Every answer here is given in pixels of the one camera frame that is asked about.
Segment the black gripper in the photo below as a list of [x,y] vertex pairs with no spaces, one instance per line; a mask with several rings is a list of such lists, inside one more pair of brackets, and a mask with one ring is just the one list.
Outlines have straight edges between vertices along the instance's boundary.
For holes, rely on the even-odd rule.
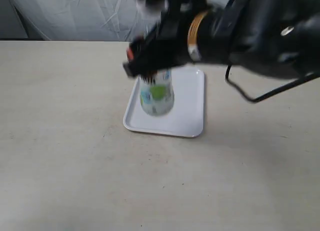
[[122,63],[129,78],[153,78],[159,70],[194,64],[188,50],[188,32],[196,12],[164,13],[152,30],[136,37],[126,49]]

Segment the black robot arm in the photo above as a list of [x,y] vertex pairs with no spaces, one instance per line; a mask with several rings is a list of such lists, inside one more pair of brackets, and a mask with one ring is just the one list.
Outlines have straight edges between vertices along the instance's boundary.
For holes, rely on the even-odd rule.
[[320,0],[139,0],[167,10],[135,38],[123,68],[129,77],[188,63],[240,66],[277,79],[320,72]]

